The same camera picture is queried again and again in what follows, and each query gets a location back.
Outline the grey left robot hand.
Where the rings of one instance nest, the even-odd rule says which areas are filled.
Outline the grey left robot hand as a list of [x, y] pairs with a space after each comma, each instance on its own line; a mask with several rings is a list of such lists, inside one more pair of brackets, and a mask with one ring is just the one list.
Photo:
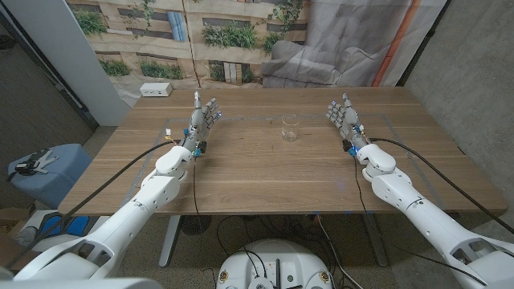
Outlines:
[[222, 116], [215, 98], [202, 105], [199, 91], [194, 92], [194, 110], [180, 146], [191, 151], [194, 157], [206, 151], [206, 138], [214, 123]]

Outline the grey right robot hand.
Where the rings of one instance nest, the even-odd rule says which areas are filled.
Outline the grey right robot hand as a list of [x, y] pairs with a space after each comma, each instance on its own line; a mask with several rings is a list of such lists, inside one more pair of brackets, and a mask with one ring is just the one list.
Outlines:
[[328, 106], [327, 118], [338, 129], [343, 148], [352, 156], [366, 146], [369, 141], [364, 134], [364, 125], [360, 122], [357, 111], [346, 92], [342, 94], [342, 103], [335, 100]]

